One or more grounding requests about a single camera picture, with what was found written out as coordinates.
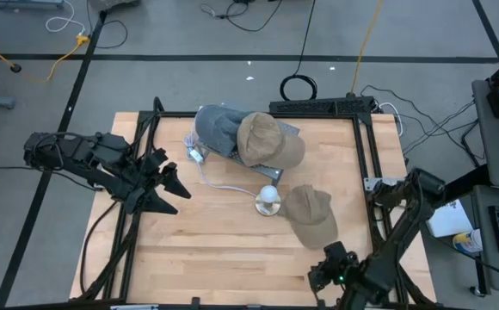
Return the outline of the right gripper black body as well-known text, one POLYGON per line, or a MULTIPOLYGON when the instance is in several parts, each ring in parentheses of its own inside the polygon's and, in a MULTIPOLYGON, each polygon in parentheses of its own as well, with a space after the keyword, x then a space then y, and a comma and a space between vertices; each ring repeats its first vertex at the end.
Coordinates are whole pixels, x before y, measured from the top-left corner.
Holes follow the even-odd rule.
POLYGON ((346 251, 341 241, 325 246, 323 252, 325 259, 311 266, 307 274, 313 295, 317 298, 318 293, 333 282, 343 287, 343 298, 360 298, 360 293, 353 287, 359 267, 356 253, 346 251))

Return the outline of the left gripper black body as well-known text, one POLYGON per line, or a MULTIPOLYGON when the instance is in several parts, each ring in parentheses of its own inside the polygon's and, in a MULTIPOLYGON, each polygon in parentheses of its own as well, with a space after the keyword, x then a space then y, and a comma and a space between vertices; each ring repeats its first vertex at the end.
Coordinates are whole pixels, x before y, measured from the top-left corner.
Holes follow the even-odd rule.
POLYGON ((139 173, 135 177, 133 190, 128 194, 124 208, 127 214, 133 214, 141 209, 141 200, 143 194, 156 191, 156 187, 162 185, 163 177, 161 175, 160 165, 165 162, 168 157, 166 151, 159 148, 145 157, 139 166, 139 173))

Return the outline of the tan baseball cap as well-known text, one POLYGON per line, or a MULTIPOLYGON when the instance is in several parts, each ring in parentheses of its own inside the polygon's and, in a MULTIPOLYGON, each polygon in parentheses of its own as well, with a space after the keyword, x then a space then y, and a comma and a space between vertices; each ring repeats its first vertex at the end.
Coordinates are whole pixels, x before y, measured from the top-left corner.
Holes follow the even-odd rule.
POLYGON ((247 166, 261 164, 285 170, 303 161, 305 142, 296 133, 283 131, 272 115, 254 112, 237 130, 237 151, 247 166))
POLYGON ((310 184, 293 188, 282 201, 278 215, 289 221, 299 242, 307 249, 320 249, 337 241, 331 195, 310 184))

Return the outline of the grey baseball cap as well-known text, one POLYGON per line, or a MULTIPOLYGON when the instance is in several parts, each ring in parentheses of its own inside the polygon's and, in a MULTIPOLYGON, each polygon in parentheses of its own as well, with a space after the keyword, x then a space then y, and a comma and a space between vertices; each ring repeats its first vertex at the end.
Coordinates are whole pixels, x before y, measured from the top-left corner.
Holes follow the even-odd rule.
POLYGON ((237 130, 248 115, 248 111, 206 105, 195 117, 195 132, 203 143, 228 157, 237 146, 237 130))

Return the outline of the grey perforated metal rack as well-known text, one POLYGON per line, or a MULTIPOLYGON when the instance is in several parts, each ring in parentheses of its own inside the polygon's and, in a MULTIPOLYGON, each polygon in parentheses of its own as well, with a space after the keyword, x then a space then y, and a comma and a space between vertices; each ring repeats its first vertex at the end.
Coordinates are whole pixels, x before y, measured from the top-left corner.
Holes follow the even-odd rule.
MULTIPOLYGON (((280 125, 280 128, 285 131, 285 132, 292 132, 292 133, 296 133, 298 136, 299 136, 299 129, 296 128, 296 127, 293 127, 289 124, 286 124, 285 122, 282 122, 282 121, 279 121, 279 125, 280 125)), ((268 166, 264 166, 264 165, 254 165, 254 166, 247 166, 244 164, 244 162, 241 160, 239 154, 238 154, 238 151, 237 151, 237 146, 235 147, 235 149, 232 151, 232 153, 228 156, 228 157, 224 157, 222 156, 220 153, 216 152, 215 150, 213 150, 210 146, 206 145, 205 143, 203 143, 197 133, 195 132, 195 118, 194 118, 194 124, 193 124, 193 127, 192 127, 192 132, 186 137, 186 141, 188 142, 188 149, 189 148, 194 148, 196 151, 198 151, 205 159, 207 158, 207 156, 210 154, 210 153, 213 153, 215 155, 218 155, 220 156, 221 158, 226 158, 226 159, 229 159, 230 161, 236 163, 236 164, 240 164, 242 165, 243 167, 245 168, 248 168, 252 171, 255 171, 257 173, 260 173, 262 175, 264 175, 265 177, 268 177, 271 179, 271 183, 275 186, 278 184, 278 182, 280 181, 280 178, 284 172, 284 170, 282 169, 276 169, 276 168, 272 168, 272 167, 268 167, 268 166)))

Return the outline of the white light bulb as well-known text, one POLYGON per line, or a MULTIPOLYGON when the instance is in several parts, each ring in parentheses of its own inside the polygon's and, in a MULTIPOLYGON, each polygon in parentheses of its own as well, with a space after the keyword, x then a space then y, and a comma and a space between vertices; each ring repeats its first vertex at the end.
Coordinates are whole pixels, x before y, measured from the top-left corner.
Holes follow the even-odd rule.
POLYGON ((279 198, 278 190, 275 186, 266 185, 261 189, 260 197, 265 203, 275 203, 279 198))

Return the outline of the white paper box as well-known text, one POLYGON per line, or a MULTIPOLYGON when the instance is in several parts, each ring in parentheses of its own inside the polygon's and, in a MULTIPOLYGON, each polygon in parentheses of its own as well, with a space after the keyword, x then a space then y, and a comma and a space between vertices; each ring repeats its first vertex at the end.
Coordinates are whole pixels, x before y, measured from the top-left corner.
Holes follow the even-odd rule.
POLYGON ((435 238, 444 238, 472 230, 471 222, 460 200, 451 201, 436 209, 426 225, 435 238))

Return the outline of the white labelled can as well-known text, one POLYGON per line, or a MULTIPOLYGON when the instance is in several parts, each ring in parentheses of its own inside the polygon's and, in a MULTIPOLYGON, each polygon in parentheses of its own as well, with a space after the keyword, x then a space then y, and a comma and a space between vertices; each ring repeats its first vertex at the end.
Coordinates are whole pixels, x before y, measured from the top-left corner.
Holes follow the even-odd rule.
POLYGON ((475 229, 462 232, 453 236, 453 246, 465 253, 477 253, 483 250, 481 231, 475 229))

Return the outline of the black cart crossbar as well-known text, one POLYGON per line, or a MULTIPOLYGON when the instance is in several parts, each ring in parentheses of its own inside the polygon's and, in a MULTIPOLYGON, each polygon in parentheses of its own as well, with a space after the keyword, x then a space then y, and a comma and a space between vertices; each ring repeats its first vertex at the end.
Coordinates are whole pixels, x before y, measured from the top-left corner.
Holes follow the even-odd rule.
POLYGON ((468 195, 475 186, 490 186, 491 184, 488 165, 483 164, 450 183, 447 183, 444 187, 445 194, 442 202, 444 204, 453 202, 461 196, 468 195))

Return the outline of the black perforated control box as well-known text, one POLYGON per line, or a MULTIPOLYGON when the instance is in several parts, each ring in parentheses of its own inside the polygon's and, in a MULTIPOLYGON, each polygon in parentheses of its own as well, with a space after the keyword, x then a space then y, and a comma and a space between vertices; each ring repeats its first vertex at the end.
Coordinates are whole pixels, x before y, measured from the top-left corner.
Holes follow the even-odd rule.
POLYGON ((326 115, 369 114, 373 109, 372 96, 351 96, 341 98, 313 99, 300 101, 271 102, 273 113, 312 113, 326 115))

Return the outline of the black aluminium table frame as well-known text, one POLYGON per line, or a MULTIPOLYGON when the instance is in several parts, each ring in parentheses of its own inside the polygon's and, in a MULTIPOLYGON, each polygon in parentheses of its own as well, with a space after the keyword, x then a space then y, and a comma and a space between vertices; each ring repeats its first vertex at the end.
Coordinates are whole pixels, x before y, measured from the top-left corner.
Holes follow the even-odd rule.
MULTIPOLYGON (((360 251, 376 250, 383 234, 393 228, 393 221, 390 214, 369 202, 364 184, 367 177, 382 173, 373 116, 297 112, 283 113, 280 119, 298 127, 313 144, 330 143, 338 148, 329 162, 311 161, 306 169, 318 185, 325 184, 324 173, 330 174, 326 182, 330 192, 342 198, 342 230, 355 233, 354 244, 360 251)), ((295 289, 295 283, 306 277, 312 253, 296 245, 286 224, 280 223, 272 233, 247 234, 248 227, 260 218, 243 195, 234 197, 238 209, 230 211, 230 217, 239 219, 238 226, 212 217, 207 202, 214 190, 199 179, 182 146, 182 137, 190 131, 193 120, 194 113, 167 111, 161 103, 152 111, 115 116, 114 133, 134 141, 138 155, 144 153, 148 141, 166 149, 192 196, 185 200, 169 195, 168 201, 177 207, 178 214, 167 215, 145 211, 129 214, 107 193, 96 195, 88 225, 94 238, 83 247, 71 299, 116 304, 151 301, 169 307, 185 307, 192 299, 203 307, 312 306, 313 296, 295 289), (211 284, 196 288, 185 278, 180 288, 150 291, 144 275, 179 276, 182 262, 193 258, 228 274, 245 263, 272 263, 276 269, 269 275, 244 276, 222 289, 211 284)))

